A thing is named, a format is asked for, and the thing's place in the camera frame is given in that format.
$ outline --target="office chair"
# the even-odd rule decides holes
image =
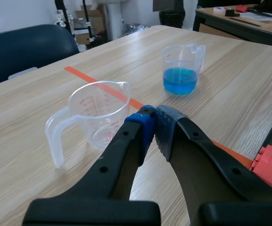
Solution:
[[[0,33],[0,82],[79,53],[71,34],[51,24]]]

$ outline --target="orange tape strip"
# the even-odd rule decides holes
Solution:
[[[66,71],[80,77],[81,79],[87,81],[87,82],[95,82],[97,81],[96,79],[74,69],[73,67],[65,67],[64,68]],[[121,99],[124,101],[124,99],[126,98],[122,93],[120,93],[117,90],[112,89],[111,87],[107,86],[107,85],[103,85],[103,84],[99,84],[98,85],[101,89],[103,89],[106,92],[109,92],[110,94],[112,94],[113,96]],[[136,108],[137,110],[139,110],[142,106],[144,106],[144,104],[141,104],[140,102],[136,101],[135,99],[131,98],[130,100],[130,106]],[[252,160],[246,158],[245,156],[217,143],[216,141],[213,141],[213,143],[218,146],[219,148],[223,149],[224,151],[226,151],[228,154],[230,154],[231,156],[233,156],[235,159],[237,159],[240,163],[242,163],[245,167],[247,167],[249,169],[249,167],[252,164]]]

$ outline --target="clear measuring cup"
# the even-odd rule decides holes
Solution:
[[[61,133],[74,123],[80,125],[87,141],[105,149],[129,115],[130,88],[127,82],[98,81],[76,90],[68,106],[46,123],[46,136],[57,167],[64,162]]]
[[[163,85],[175,94],[190,93],[196,87],[206,55],[205,46],[174,45],[163,49]]]

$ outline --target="wood grain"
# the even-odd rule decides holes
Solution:
[[[163,88],[160,51],[190,43],[207,45],[203,71],[190,95],[172,95]],[[65,167],[54,167],[46,121],[85,84],[66,66],[97,80],[130,82],[134,99],[177,108],[211,139],[251,159],[272,126],[271,46],[165,26],[134,33],[0,83],[0,226],[21,225],[32,199],[64,192],[101,154],[72,126],[63,133]],[[131,199],[157,202],[163,225],[189,224],[181,187],[155,142]]]
[[[229,6],[229,7],[231,7],[232,9],[237,8],[237,6]],[[206,14],[209,14],[209,15],[212,15],[212,16],[216,16],[216,17],[231,21],[233,23],[238,23],[238,24],[241,24],[243,26],[253,27],[255,29],[259,29],[259,30],[263,30],[263,31],[272,33],[272,21],[257,21],[257,20],[252,20],[252,19],[244,18],[244,17],[239,18],[240,20],[248,21],[248,22],[260,25],[260,27],[257,27],[257,26],[254,26],[254,25],[245,24],[245,23],[242,23],[242,22],[231,20],[231,19],[229,19],[229,17],[225,16],[225,13],[218,13],[218,12],[214,13],[213,8],[200,8],[200,9],[197,9],[197,11],[201,11],[203,13],[206,13]]]

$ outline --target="table surface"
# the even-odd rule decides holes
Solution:
[[[229,7],[231,7],[232,9],[237,8],[237,6],[229,6]],[[261,26],[261,27],[258,27],[258,26],[238,22],[238,21],[235,21],[235,20],[231,20],[231,19],[229,19],[228,16],[225,16],[225,13],[214,12],[213,8],[200,8],[200,9],[197,9],[197,11],[208,14],[208,15],[211,15],[211,16],[216,16],[216,17],[221,18],[221,19],[225,19],[225,20],[230,21],[232,23],[237,23],[237,24],[241,24],[243,26],[248,26],[248,27],[258,29],[258,30],[262,30],[262,31],[265,31],[265,32],[271,32],[272,33],[272,22],[257,21],[257,20],[244,18],[244,17],[236,17],[239,20],[248,21],[248,22],[251,22],[251,23],[254,23],[254,24],[257,24],[257,25]]]
[[[167,93],[160,51],[190,43],[207,45],[198,86],[188,96]],[[86,84],[66,66],[98,80],[130,82],[134,99],[177,108],[211,139],[251,159],[272,126],[272,46],[165,26],[112,41],[0,83],[0,226],[20,225],[31,200],[64,192],[102,153],[72,126],[63,134],[65,166],[54,167],[46,121]],[[189,224],[179,182],[155,141],[137,172],[131,199],[157,202],[163,225]]]

